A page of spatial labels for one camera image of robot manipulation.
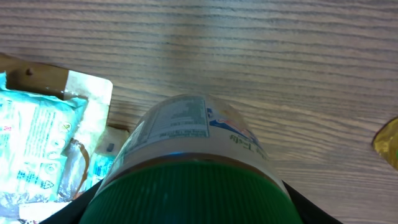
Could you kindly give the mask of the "teal white snack packet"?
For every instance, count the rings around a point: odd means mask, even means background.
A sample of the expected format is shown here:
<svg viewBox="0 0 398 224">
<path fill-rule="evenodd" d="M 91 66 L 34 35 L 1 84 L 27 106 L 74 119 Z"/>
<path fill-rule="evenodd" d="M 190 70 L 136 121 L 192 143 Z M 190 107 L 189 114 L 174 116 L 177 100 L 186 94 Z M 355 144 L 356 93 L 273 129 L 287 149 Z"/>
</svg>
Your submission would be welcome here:
<svg viewBox="0 0 398 224">
<path fill-rule="evenodd" d="M 9 90 L 1 73 L 1 191 L 26 201 L 57 198 L 66 157 L 88 104 Z"/>
</svg>

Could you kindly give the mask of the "green lid white jar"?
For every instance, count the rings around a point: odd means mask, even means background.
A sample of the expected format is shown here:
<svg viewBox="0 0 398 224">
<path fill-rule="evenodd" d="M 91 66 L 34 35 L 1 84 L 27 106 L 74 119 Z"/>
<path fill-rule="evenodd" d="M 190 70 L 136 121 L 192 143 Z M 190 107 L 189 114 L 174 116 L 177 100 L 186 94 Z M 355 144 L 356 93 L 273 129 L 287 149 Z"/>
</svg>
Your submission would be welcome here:
<svg viewBox="0 0 398 224">
<path fill-rule="evenodd" d="M 230 105 L 179 95 L 124 143 L 82 223 L 301 223 L 266 150 Z"/>
</svg>

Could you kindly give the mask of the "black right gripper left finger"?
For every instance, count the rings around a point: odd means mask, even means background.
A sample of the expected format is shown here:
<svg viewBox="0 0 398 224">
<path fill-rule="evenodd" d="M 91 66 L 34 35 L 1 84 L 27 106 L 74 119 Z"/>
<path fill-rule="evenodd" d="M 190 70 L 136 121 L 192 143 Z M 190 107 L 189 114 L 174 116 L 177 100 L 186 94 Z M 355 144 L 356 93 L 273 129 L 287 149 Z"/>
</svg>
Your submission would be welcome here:
<svg viewBox="0 0 398 224">
<path fill-rule="evenodd" d="M 78 224 L 101 184 L 102 180 L 80 195 L 76 200 L 70 202 L 66 207 L 40 222 L 40 224 Z"/>
</svg>

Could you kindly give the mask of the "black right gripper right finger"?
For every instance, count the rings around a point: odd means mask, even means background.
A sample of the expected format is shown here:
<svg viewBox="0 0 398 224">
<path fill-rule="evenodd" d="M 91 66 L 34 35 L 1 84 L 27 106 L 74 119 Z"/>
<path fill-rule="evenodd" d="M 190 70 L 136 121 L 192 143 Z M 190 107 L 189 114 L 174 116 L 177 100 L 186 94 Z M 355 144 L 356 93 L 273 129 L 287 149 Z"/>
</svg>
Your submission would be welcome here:
<svg viewBox="0 0 398 224">
<path fill-rule="evenodd" d="M 342 224 L 339 220 L 323 211 L 293 187 L 283 181 L 284 187 L 304 224 Z"/>
</svg>

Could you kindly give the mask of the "brown white snack packet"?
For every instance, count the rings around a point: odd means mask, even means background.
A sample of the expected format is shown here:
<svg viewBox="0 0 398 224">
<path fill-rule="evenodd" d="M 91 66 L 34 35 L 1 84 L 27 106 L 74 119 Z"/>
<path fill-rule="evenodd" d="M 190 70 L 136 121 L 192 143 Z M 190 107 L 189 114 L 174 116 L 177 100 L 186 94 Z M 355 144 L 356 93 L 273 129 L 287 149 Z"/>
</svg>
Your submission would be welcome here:
<svg viewBox="0 0 398 224">
<path fill-rule="evenodd" d="M 109 80 L 1 56 L 1 222 L 38 223 L 92 186 Z"/>
</svg>

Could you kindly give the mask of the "yellow juice bottle silver cap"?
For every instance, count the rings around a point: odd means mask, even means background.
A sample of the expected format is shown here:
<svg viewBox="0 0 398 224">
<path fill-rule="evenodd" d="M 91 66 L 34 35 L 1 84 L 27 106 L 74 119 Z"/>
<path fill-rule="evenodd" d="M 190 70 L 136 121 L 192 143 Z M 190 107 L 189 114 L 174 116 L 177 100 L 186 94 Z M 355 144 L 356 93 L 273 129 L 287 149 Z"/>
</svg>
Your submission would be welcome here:
<svg viewBox="0 0 398 224">
<path fill-rule="evenodd" d="M 390 166 L 397 170 L 397 117 L 376 133 L 372 146 Z"/>
</svg>

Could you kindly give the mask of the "teal white tissue pack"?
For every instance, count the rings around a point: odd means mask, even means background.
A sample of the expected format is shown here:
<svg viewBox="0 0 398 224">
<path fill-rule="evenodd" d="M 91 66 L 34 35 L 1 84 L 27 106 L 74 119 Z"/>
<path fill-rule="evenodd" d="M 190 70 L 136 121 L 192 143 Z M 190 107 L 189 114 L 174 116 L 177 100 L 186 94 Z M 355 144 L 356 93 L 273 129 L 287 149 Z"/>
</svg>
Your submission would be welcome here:
<svg viewBox="0 0 398 224">
<path fill-rule="evenodd" d="M 129 132 L 126 130 L 110 126 L 105 128 L 94 153 L 90 157 L 88 175 L 83 190 L 88 190 L 106 177 L 128 137 Z"/>
</svg>

